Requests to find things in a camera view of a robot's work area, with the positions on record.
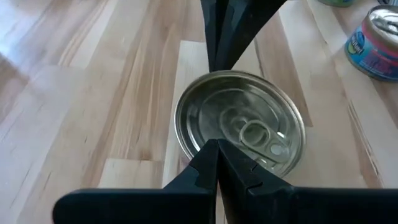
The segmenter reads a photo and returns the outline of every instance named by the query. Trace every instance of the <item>tuna can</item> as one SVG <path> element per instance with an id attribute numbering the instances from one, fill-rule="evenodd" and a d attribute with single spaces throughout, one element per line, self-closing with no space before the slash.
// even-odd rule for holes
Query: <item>tuna can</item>
<path id="1" fill-rule="evenodd" d="M 337 7 L 348 7 L 354 3 L 355 0 L 318 0 L 324 4 Z"/>
<path id="2" fill-rule="evenodd" d="M 398 7 L 371 9 L 345 44 L 349 61 L 370 77 L 398 81 Z"/>
<path id="3" fill-rule="evenodd" d="M 303 119 L 279 88 L 240 71 L 195 80 L 175 110 L 175 131 L 192 159 L 209 139 L 227 139 L 279 177 L 298 163 L 305 145 Z"/>

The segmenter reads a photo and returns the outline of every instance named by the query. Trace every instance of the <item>metal can lid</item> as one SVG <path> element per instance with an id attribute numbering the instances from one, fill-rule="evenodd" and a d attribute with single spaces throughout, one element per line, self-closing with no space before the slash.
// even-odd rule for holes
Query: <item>metal can lid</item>
<path id="1" fill-rule="evenodd" d="M 397 6 L 377 6 L 369 12 L 369 19 L 385 39 L 398 45 Z"/>
<path id="2" fill-rule="evenodd" d="M 195 80 L 175 110 L 175 130 L 191 159 L 209 139 L 227 139 L 280 177 L 300 160 L 302 117 L 279 88 L 240 71 L 218 71 Z"/>

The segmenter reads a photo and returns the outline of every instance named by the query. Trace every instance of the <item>wooden surface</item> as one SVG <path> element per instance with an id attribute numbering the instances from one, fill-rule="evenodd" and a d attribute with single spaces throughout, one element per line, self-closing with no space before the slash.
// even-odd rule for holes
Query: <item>wooden surface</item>
<path id="1" fill-rule="evenodd" d="M 291 184 L 398 187 L 398 86 L 342 50 L 376 4 L 287 1 L 234 67 L 303 116 Z M 51 223 L 54 202 L 83 187 L 166 185 L 187 164 L 176 102 L 206 72 L 197 0 L 0 1 L 0 223 Z"/>

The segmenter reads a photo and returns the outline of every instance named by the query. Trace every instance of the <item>blue label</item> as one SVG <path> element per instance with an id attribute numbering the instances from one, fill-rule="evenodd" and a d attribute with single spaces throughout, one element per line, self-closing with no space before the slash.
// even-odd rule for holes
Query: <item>blue label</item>
<path id="1" fill-rule="evenodd" d="M 362 27 L 347 40 L 346 51 L 351 60 L 370 75 L 398 80 L 398 58 L 393 57 L 371 43 L 362 32 Z"/>

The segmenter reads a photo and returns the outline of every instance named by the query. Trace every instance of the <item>can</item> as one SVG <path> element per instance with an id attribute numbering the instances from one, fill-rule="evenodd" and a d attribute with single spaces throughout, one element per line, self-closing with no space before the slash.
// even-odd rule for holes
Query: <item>can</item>
<path id="1" fill-rule="evenodd" d="M 293 101 L 268 81 L 246 72 L 206 74 L 183 92 L 175 131 L 192 159 L 209 139 L 227 139 L 270 172 L 283 177 L 300 160 L 303 119 Z"/>
<path id="2" fill-rule="evenodd" d="M 383 81 L 398 81 L 398 6 L 372 8 L 345 44 L 349 61 Z"/>
<path id="3" fill-rule="evenodd" d="M 355 0 L 318 0 L 324 4 L 336 7 L 348 7 L 354 3 Z"/>

